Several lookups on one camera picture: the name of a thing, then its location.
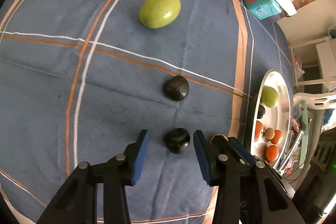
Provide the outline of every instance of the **shiny black fruit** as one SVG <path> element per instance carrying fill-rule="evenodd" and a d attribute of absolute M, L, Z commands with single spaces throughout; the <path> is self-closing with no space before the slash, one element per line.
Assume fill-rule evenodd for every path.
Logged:
<path fill-rule="evenodd" d="M 261 119 L 265 115 L 265 108 L 259 105 L 257 119 Z"/>
<path fill-rule="evenodd" d="M 175 128 L 166 134 L 164 142 L 169 152 L 182 154 L 190 144 L 190 134 L 184 128 Z"/>
<path fill-rule="evenodd" d="M 176 75 L 163 85 L 163 93 L 166 97 L 174 101 L 182 101 L 189 93 L 187 79 L 181 75 Z"/>

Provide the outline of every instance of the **white wall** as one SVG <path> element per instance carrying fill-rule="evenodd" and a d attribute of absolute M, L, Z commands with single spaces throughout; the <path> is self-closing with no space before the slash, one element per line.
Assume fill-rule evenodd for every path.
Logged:
<path fill-rule="evenodd" d="M 288 44 L 296 45 L 304 41 L 324 37 L 328 27 L 336 25 L 336 0 L 316 0 L 300 8 L 296 15 L 278 21 Z M 294 49 L 303 63 L 318 60 L 315 46 Z"/>

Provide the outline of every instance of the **apple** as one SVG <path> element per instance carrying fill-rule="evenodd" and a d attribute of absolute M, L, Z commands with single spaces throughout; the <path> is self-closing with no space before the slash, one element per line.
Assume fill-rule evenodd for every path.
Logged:
<path fill-rule="evenodd" d="M 172 23 L 180 10 L 180 0 L 145 0 L 139 12 L 139 19 L 146 27 L 161 28 Z"/>

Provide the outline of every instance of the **blue gripper pad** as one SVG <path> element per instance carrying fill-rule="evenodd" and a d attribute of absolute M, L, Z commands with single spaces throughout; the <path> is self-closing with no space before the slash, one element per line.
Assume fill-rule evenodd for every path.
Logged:
<path fill-rule="evenodd" d="M 135 156 L 134 162 L 133 162 L 133 176 L 131 178 L 131 181 L 133 185 L 135 185 L 138 180 L 140 179 L 142 167 L 145 162 L 147 148 L 148 148 L 148 132 L 147 130 L 142 130 L 140 133 L 140 136 L 137 140 L 137 142 L 140 143 L 140 147 L 138 150 L 138 154 Z"/>
<path fill-rule="evenodd" d="M 203 146 L 201 144 L 200 138 L 205 141 L 202 131 L 197 130 L 194 133 L 194 148 L 195 148 L 199 167 L 201 168 L 203 179 L 207 182 L 207 184 L 209 184 L 211 180 L 210 165 L 207 160 L 207 156 L 204 152 Z"/>
<path fill-rule="evenodd" d="M 243 158 L 248 165 L 256 163 L 256 159 L 242 147 L 235 137 L 228 138 L 230 146 Z"/>

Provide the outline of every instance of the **silver bowl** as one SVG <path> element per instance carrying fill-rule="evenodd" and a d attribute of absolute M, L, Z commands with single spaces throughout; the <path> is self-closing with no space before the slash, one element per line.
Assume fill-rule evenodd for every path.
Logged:
<path fill-rule="evenodd" d="M 257 119 L 258 108 L 260 104 L 261 92 L 263 87 L 271 86 L 277 92 L 279 96 L 278 105 L 274 108 L 265 107 L 265 115 L 262 119 Z M 277 168 L 279 161 L 285 149 L 285 144 L 288 138 L 289 121 L 290 121 L 290 101 L 289 94 L 285 80 L 281 76 L 278 70 L 272 68 L 268 70 L 261 82 L 260 90 L 258 95 L 251 98 L 249 109 L 247 113 L 247 121 L 245 134 L 243 139 L 244 147 L 252 154 L 260 158 L 261 160 L 266 160 L 265 150 L 272 143 L 267 140 L 264 136 L 260 137 L 257 142 L 254 142 L 254 132 L 256 121 L 259 120 L 265 128 L 278 129 L 282 132 L 282 141 L 277 145 L 279 149 L 279 156 L 273 162 L 269 162 L 274 169 Z"/>

